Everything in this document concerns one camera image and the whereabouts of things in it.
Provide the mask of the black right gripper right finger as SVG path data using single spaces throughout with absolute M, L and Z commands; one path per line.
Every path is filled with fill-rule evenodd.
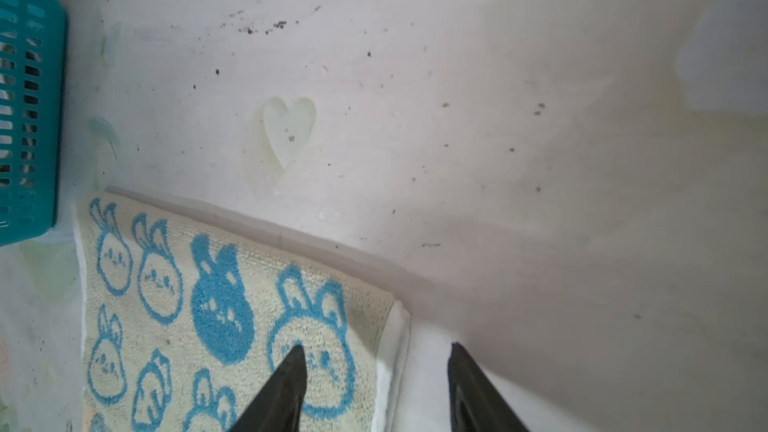
M 459 342 L 451 344 L 447 375 L 453 432 L 529 431 Z

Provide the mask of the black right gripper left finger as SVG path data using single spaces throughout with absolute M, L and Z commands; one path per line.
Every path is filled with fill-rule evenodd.
M 296 345 L 291 348 L 230 431 L 299 431 L 306 389 L 305 352 L 302 345 Z

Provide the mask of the cream towel blue swirls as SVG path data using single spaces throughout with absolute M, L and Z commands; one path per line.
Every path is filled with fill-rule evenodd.
M 410 316 L 336 269 L 127 197 L 73 208 L 87 431 L 227 431 L 292 348 L 304 431 L 388 431 Z

